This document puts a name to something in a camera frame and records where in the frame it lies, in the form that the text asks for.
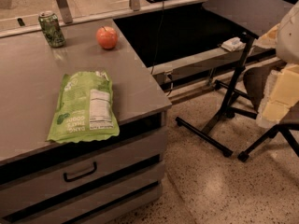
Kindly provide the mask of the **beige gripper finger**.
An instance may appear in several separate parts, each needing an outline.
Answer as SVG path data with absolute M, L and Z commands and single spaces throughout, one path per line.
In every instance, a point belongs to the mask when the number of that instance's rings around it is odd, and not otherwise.
M 279 24 L 276 24 L 267 33 L 260 36 L 254 45 L 262 49 L 274 49 L 277 45 L 278 27 Z
M 272 70 L 263 88 L 256 123 L 262 128 L 299 123 L 299 65 L 288 63 L 281 71 Z

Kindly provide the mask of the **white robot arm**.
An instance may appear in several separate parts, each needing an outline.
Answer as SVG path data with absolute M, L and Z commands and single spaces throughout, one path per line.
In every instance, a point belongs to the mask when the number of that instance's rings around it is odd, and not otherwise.
M 256 119 L 263 128 L 299 121 L 299 1 L 278 25 L 276 54 L 287 64 L 266 76 Z

